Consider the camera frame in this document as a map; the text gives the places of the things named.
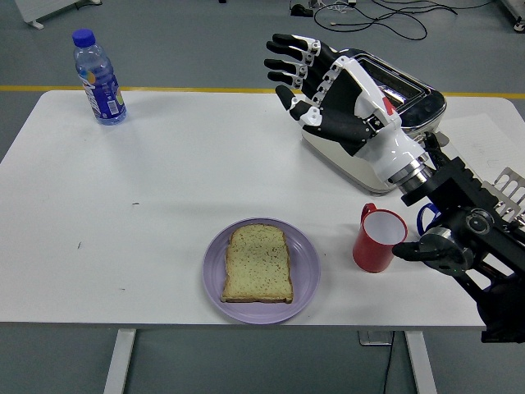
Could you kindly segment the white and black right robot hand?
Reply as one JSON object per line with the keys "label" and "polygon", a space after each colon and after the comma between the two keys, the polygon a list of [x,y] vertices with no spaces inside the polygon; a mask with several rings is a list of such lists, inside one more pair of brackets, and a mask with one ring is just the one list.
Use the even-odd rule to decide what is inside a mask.
{"label": "white and black right robot hand", "polygon": [[267,49],[291,58],[264,64],[279,100],[304,131],[365,160],[380,181],[405,186],[430,178],[425,150],[403,132],[394,105],[345,50],[294,34],[274,34]]}

